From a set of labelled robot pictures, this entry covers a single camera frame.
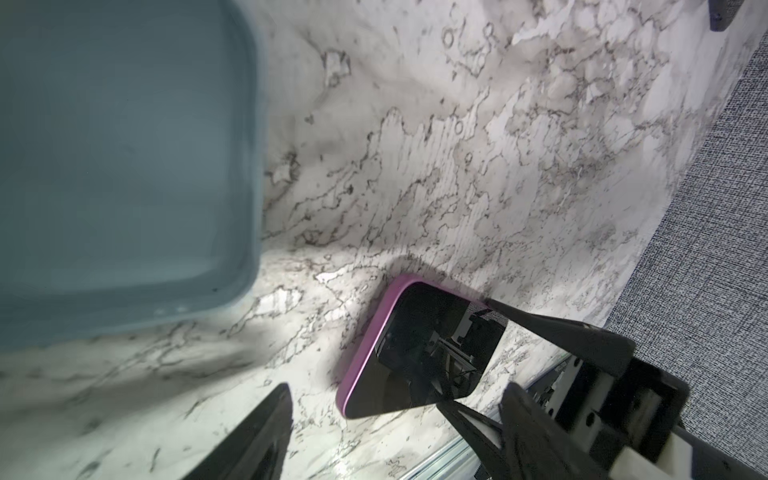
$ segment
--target marble surface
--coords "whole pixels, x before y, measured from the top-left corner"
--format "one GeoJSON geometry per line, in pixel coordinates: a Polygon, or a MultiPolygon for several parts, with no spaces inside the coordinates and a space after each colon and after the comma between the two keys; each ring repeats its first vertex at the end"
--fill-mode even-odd
{"type": "MultiPolygon", "coordinates": [[[[261,272],[210,318],[0,356],[0,477],[180,478],[277,383],[283,478],[397,477],[434,408],[346,421],[336,387],[383,287],[602,324],[768,27],[704,0],[243,0],[269,73],[261,272]]],[[[509,327],[466,400],[558,351],[509,327]]]]}

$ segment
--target pink phone case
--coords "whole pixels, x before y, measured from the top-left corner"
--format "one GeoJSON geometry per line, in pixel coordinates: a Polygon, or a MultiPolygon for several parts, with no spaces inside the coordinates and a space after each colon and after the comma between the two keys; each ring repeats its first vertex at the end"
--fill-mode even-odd
{"type": "Polygon", "coordinates": [[[424,280],[418,275],[407,273],[395,278],[384,292],[384,297],[382,298],[381,303],[379,303],[379,308],[376,309],[376,313],[374,313],[371,323],[368,325],[366,334],[362,338],[360,347],[352,358],[352,365],[350,365],[349,370],[346,371],[346,375],[344,375],[344,379],[341,381],[341,385],[339,385],[339,390],[336,392],[336,406],[345,417],[346,403],[349,401],[349,396],[352,395],[355,384],[357,384],[357,380],[362,374],[362,369],[368,362],[368,358],[373,352],[373,347],[376,346],[376,342],[384,331],[384,325],[386,325],[387,320],[389,320],[389,315],[392,314],[392,309],[395,308],[397,299],[400,298],[404,291],[406,291],[406,288],[418,282],[426,283],[427,285],[439,288],[440,290],[450,292],[470,302],[479,303],[475,300],[470,300],[459,293],[448,290],[437,283],[424,280]]]}

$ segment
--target blue plastic container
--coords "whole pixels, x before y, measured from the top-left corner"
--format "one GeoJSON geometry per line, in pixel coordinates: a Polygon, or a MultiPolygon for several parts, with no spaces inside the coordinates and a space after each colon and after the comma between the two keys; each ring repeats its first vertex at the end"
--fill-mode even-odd
{"type": "Polygon", "coordinates": [[[197,316],[258,271],[254,38],[219,0],[0,15],[0,347],[197,316]]]}

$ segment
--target gray fabric surface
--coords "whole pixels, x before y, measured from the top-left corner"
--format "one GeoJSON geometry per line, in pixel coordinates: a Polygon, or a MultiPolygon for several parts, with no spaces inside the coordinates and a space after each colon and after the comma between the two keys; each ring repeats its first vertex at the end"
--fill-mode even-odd
{"type": "Polygon", "coordinates": [[[768,35],[608,319],[688,382],[694,435],[768,474],[768,35]]]}

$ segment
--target phone screen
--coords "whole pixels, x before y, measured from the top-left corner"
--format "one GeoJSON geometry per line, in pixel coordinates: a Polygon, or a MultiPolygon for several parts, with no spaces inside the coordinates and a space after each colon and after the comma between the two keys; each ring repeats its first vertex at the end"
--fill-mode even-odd
{"type": "Polygon", "coordinates": [[[355,419],[466,397],[480,382],[506,319],[423,282],[406,287],[346,403],[355,419]]]}

